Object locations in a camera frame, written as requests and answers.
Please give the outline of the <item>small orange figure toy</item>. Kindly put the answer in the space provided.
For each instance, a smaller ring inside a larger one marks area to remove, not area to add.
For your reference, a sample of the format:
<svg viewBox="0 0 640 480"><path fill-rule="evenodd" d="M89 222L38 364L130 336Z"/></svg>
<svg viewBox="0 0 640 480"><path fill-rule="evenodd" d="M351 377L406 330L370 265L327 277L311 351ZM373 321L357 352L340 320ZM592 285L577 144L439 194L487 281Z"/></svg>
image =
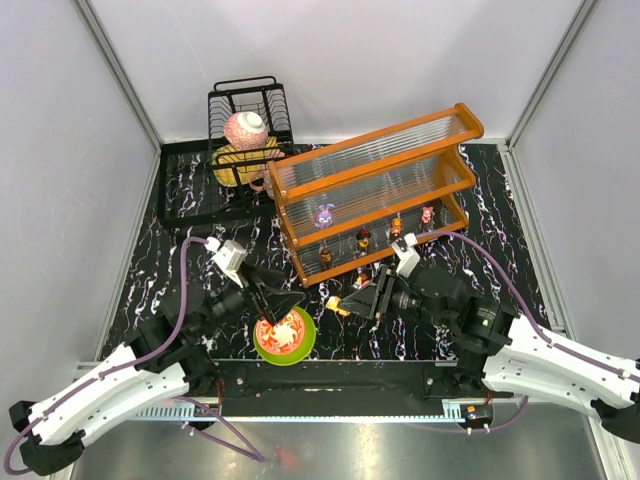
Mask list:
<svg viewBox="0 0 640 480"><path fill-rule="evenodd" d="M341 299L338 296L330 296L325 303L325 307L342 317L349 316L350 312L341 308L340 302Z"/></svg>

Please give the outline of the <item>purple bunny toy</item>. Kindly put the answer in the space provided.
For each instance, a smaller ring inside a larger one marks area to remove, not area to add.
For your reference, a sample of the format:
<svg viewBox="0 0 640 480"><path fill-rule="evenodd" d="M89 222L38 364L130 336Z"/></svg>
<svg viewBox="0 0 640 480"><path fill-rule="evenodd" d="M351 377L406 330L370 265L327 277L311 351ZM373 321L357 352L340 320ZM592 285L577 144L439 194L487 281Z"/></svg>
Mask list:
<svg viewBox="0 0 640 480"><path fill-rule="evenodd" d="M314 214L314 226L320 230L329 228L333 223L334 208L335 205L332 203L319 205Z"/></svg>

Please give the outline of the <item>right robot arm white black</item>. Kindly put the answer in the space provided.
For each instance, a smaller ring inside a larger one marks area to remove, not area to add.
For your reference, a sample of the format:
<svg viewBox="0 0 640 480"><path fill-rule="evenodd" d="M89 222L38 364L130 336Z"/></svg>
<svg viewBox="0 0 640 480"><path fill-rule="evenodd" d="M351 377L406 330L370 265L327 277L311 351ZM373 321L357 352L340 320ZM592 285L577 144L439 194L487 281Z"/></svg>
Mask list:
<svg viewBox="0 0 640 480"><path fill-rule="evenodd" d="M482 298L453 274L425 265L402 276L382 268L337 303L367 319L402 318L445 326L457 349L448 393L480 389L534 397L580 412L608 433L639 440L639 363L593 350Z"/></svg>

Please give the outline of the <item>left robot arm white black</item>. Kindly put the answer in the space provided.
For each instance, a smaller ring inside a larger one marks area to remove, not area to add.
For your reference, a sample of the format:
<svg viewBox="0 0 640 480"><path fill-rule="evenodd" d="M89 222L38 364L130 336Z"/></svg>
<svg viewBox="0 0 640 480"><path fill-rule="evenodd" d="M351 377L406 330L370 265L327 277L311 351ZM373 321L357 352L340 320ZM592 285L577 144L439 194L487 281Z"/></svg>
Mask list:
<svg viewBox="0 0 640 480"><path fill-rule="evenodd" d="M95 368L40 402L18 401L9 416L18 436L5 455L8 474L20 454L24 472L48 476L73 464L107 431L166 399L203 396L218 373L197 331L221 320L282 321L300 304L301 291L278 288L282 274L243 266L219 297L182 280L161 301L160 313L143 321Z"/></svg>

